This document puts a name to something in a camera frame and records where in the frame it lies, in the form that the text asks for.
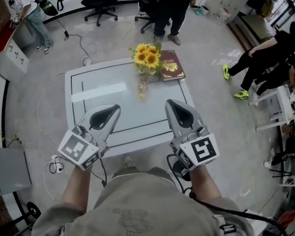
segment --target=flower bouquet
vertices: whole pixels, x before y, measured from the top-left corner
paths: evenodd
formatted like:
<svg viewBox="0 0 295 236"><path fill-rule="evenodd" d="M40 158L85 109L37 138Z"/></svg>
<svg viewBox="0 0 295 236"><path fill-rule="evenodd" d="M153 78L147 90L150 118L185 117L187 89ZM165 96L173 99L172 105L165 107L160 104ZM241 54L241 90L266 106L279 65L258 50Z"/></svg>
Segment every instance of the flower bouquet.
<svg viewBox="0 0 295 236"><path fill-rule="evenodd" d="M132 51L131 57L135 61L134 65L139 74L139 97L144 98L145 92L148 89L150 75L158 75L163 67L163 63L160 60L162 54L161 44L156 43L154 46L139 44L136 49L129 47L129 50Z"/></svg>

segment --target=black pants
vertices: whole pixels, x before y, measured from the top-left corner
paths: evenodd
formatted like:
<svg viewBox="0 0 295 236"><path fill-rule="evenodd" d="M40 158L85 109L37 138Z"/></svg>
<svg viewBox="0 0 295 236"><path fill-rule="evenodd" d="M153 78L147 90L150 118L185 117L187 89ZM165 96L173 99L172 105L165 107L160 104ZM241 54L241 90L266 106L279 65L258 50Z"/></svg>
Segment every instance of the black pants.
<svg viewBox="0 0 295 236"><path fill-rule="evenodd" d="M277 165L286 161L288 158L295 159L295 145L287 148L283 153L275 155L271 164Z"/></svg>
<svg viewBox="0 0 295 236"><path fill-rule="evenodd" d="M165 26L170 18L173 21L171 35L178 35L179 29L185 19L188 6L188 3L185 5L168 0L160 1L155 21L154 35L163 36L165 34Z"/></svg>
<svg viewBox="0 0 295 236"><path fill-rule="evenodd" d="M252 57L248 55L249 51L245 52L240 57L238 63L229 70L229 74L234 76L249 67L244 80L241 83L241 88L247 91L251 87L254 79L258 78L267 68L275 65L274 62L269 60L271 57L267 57L263 50L256 51Z"/></svg>
<svg viewBox="0 0 295 236"><path fill-rule="evenodd" d="M282 64L275 68L270 73L265 73L259 76L256 80L256 84L260 84L264 81L264 83L259 87L257 91L257 95L261 95L267 89L275 89L281 85L283 85L286 81L289 80L289 65Z"/></svg>

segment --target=neon green sneaker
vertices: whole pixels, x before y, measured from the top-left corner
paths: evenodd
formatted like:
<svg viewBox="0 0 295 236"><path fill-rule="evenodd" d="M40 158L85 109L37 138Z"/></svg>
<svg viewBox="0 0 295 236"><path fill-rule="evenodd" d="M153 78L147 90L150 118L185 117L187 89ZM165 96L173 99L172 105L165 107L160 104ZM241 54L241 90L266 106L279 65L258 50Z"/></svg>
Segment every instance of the neon green sneaker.
<svg viewBox="0 0 295 236"><path fill-rule="evenodd" d="M224 79L225 80L229 80L230 79L230 74L228 73L228 70L230 69L229 67L228 67L228 65L223 65L223 73L224 73Z"/></svg>
<svg viewBox="0 0 295 236"><path fill-rule="evenodd" d="M249 94L248 94L248 91L243 90L235 94L234 97L238 100L247 100L249 98Z"/></svg>

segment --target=chair wheel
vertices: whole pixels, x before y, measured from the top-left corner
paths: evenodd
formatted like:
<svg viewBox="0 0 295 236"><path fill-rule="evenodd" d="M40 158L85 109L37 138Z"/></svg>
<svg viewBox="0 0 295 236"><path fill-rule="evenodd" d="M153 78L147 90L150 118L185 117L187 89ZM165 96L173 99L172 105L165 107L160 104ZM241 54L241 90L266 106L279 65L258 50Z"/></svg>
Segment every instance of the chair wheel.
<svg viewBox="0 0 295 236"><path fill-rule="evenodd" d="M35 218L38 219L39 216L41 215L40 210L38 209L38 207L33 204L32 202L28 202L27 203L27 208L30 212L30 214Z"/></svg>

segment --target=white shirt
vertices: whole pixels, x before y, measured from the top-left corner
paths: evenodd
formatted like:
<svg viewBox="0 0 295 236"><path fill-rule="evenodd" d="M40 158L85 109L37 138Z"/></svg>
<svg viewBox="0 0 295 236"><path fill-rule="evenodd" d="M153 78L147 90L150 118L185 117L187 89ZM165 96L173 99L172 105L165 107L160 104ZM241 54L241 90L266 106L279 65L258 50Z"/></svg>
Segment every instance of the white shirt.
<svg viewBox="0 0 295 236"><path fill-rule="evenodd" d="M14 9L18 14L20 14L24 7L29 4L30 8L28 9L26 15L24 15L24 17L27 17L37 7L37 3L35 2L35 0L14 0Z"/></svg>

